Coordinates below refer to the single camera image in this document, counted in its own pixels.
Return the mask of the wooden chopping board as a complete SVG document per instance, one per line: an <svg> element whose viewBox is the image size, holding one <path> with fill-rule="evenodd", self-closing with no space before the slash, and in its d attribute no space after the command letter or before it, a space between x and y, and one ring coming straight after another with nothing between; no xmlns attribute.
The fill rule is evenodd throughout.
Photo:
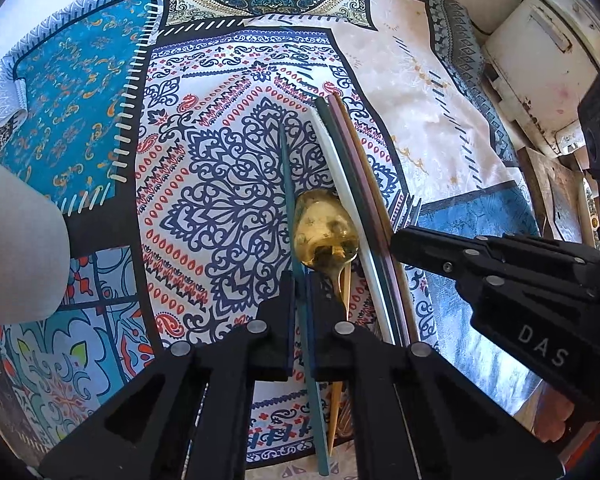
<svg viewBox="0 0 600 480"><path fill-rule="evenodd" d="M542 237L596 247L597 211L582 172L526 146L517 156Z"/></svg>

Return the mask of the gold metal spoon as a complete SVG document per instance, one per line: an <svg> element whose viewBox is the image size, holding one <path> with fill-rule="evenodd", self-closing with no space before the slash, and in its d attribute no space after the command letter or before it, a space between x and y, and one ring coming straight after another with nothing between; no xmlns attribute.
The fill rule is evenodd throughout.
<svg viewBox="0 0 600 480"><path fill-rule="evenodd" d="M292 249L306 268L329 279L347 320L351 266L360 251L360 240L351 217L336 195L324 188L299 195L294 206Z"/></svg>

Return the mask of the white chopstick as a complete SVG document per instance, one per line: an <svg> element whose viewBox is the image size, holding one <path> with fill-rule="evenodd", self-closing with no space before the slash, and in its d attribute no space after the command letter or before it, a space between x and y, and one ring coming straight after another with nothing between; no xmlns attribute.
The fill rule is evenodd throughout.
<svg viewBox="0 0 600 480"><path fill-rule="evenodd" d="M379 279L374 258L370 252L370 245L366 240L363 223L358 214L358 210L356 209L352 190L337 154L335 143L328 134L326 126L324 125L324 122L322 122L321 117L315 108L310 109L310 115L317 142L320 144L324 159L326 160L326 164L332 175L332 180L334 181L339 200L351 217L356 232L358 232L358 239L360 240L360 252L358 253L358 258L361 261L367 287L370 290L370 296L373 300L382 339L385 342L388 342L388 344L395 344L398 332L391 325L389 310L385 302L386 296L382 291L381 280Z"/></svg>

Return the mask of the white ceramic utensil cup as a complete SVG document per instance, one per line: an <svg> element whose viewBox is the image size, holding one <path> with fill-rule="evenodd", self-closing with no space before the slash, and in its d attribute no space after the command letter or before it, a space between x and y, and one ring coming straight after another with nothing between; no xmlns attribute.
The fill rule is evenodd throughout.
<svg viewBox="0 0 600 480"><path fill-rule="evenodd" d="M0 325L49 318L64 298L69 268L58 208L0 165Z"/></svg>

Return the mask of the dark green chopstick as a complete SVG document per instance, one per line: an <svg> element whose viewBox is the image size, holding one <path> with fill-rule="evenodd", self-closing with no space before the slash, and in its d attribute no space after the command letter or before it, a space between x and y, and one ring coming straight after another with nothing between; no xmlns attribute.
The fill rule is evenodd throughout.
<svg viewBox="0 0 600 480"><path fill-rule="evenodd" d="M370 245L370 252L374 258L379 279L381 280L382 291L386 296L385 302L389 310L391 325L398 332L395 344L404 347L406 346L406 336L404 329L401 328L399 324L398 314L400 311L398 310L398 307L400 304L398 289L391 284L389 274L390 269L380 254L379 234L375 231L372 217L370 216L370 207L373 206L373 199L366 195L362 189L362 177L354 169L352 153L346 147L346 144L344 144L342 137L343 132L338 127L334 113L327 104L327 101L323 98L317 98L314 100L314 106L317 113L320 115L322 122L324 122L328 134L335 143L337 154L350 184L356 209L358 210L358 214L363 223L366 240Z"/></svg>

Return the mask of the patterned patchwork table cloth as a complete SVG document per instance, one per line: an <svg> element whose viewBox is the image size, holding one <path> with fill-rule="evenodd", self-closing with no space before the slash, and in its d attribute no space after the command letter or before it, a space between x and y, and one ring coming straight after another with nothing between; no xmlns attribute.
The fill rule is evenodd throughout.
<svg viewBox="0 0 600 480"><path fill-rule="evenodd" d="M372 255L383 223L533 234L516 155L455 0L76 0L0 61L0 165L71 237L43 321L0 325L0 435L33 469L179 341L251 321L291 266L284 183L351 185L317 101L373 174L350 318L428 342L506 411L536 378L445 280Z"/></svg>

